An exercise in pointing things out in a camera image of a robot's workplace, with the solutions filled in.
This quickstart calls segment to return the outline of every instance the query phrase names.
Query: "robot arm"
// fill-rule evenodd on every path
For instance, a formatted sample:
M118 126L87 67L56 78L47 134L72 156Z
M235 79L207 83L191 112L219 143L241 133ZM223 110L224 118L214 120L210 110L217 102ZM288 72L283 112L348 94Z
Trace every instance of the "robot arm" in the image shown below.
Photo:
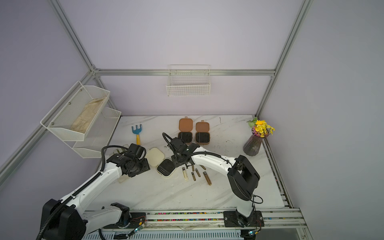
M260 176L242 155L237 158L220 156L209 152L203 147L192 143L187 146L181 139L171 139L163 133L168 146L174 152L172 161L175 167L186 164L207 166L228 176L232 191L239 197L236 216L238 226L249 226L254 218L252 202L253 191L258 185ZM126 151L114 154L107 161L104 150L108 147L120 147ZM129 207L119 203L101 209L100 211L84 213L89 204L112 182L121 175L134 177L149 170L145 158L145 148L131 144L129 148L121 146L106 146L102 149L102 160L105 164L101 171L94 174L85 184L64 196L61 200L49 200L43 207L41 229L37 240L44 236L46 240L78 239L109 224L126 227L131 220Z
M260 176L246 157L225 157L195 143L187 146L181 139L172 139L166 133L163 133L163 137L174 153L172 161L176 167L189 162L204 165L226 175L233 193L239 198L236 210L238 225L248 226L253 221L254 209L251 199Z
M126 227L130 222L129 207L113 203L100 211L84 213L89 204L112 182L121 175L134 177L149 170L145 158L145 148L131 144L122 154L114 154L106 162L102 149L102 169L89 178L82 186L64 196L61 200L49 200L43 206L40 232L37 240L44 236L46 240L81 239L109 224Z

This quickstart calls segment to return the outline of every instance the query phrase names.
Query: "gray vase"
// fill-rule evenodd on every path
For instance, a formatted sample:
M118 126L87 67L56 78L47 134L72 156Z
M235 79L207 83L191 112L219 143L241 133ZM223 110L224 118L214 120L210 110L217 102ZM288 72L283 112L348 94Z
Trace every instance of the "gray vase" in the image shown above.
M247 154L248 156L256 156L256 154L259 153L263 138L252 134L252 136L243 146L243 151L245 152L245 154Z

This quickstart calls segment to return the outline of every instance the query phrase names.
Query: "floor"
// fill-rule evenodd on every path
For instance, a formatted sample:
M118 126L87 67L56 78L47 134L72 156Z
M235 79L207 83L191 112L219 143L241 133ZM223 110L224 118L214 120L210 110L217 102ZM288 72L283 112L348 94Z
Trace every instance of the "floor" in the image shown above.
M179 120L185 116L123 116L121 117L110 145L124 145L136 142L131 126L142 124L141 145L147 150L157 147L170 157L172 151L166 146L162 137L165 132L171 137L179 133ZM242 147L251 136L247 121L251 115L188 116L194 121L206 121L210 124L210 143L204 147L223 156L238 157L244 155L260 175L258 187L254 194L260 195L264 202L257 205L259 209L283 208L284 203L271 170L263 146L259 153L250 157L244 154ZM113 149L107 151L109 156ZM164 178L154 167L151 170L108 186L88 207L99 210L102 206L119 202L131 210L180 210L180 209L233 209L237 197L233 194L227 176L207 168L212 185L208 185L204 176L193 181L191 167L187 169L188 181L185 181L181 167L169 177Z

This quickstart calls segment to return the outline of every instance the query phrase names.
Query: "wire mesh shelf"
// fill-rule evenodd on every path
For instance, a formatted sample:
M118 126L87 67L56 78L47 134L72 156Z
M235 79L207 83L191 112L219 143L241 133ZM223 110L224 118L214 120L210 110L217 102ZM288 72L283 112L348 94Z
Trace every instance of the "wire mesh shelf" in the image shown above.
M101 149L108 145L121 112L104 107L84 141L78 141L72 149L82 158L101 158Z
M208 69L199 70L169 70L167 82L168 96L203 96L209 95L211 90L211 81Z
M78 90L52 119L52 121L50 123L46 123L46 117L44 117L44 119L40 122L62 141L84 141L109 99L110 91L108 90L96 86L83 86L80 82L77 82L75 85L79 85ZM98 105L98 109L95 109L97 112L93 113L93 117L91 115L89 119L89 126L81 132L71 130L71 126L82 113L85 105L93 99L102 100Z

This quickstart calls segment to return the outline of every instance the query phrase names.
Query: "marble tabletop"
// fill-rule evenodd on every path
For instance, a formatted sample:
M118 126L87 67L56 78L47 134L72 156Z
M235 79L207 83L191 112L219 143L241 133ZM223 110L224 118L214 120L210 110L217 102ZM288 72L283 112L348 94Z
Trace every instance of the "marble tabletop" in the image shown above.
M141 145L147 150L157 147L165 157L171 157L172 151L166 146L162 137L165 132L171 137L177 137L179 120L185 116L123 116L121 117L110 145L124 145L136 143L136 136L131 126L142 124L140 133ZM260 175L258 187L254 194L264 199L258 204L259 209L283 208L284 203L271 170L268 158L263 149L250 157L243 152L243 145L251 135L247 121L251 115L221 115L221 116L188 116L194 122L192 133L195 137L195 126L204 120L210 124L210 143L204 145L209 151L224 156L238 157L244 155L255 167ZM112 153L109 149L106 156ZM164 178L155 167L145 173L129 178L119 183L115 181L109 185L90 204L87 210L99 210L102 206L118 202L130 207L131 210L180 210L180 209L225 209L236 207L236 196L233 194L228 177L212 169L206 172L212 182L208 185L203 169L196 167L201 177L195 174L193 180L192 168L187 169L188 181L185 181L182 167L178 167L169 177Z

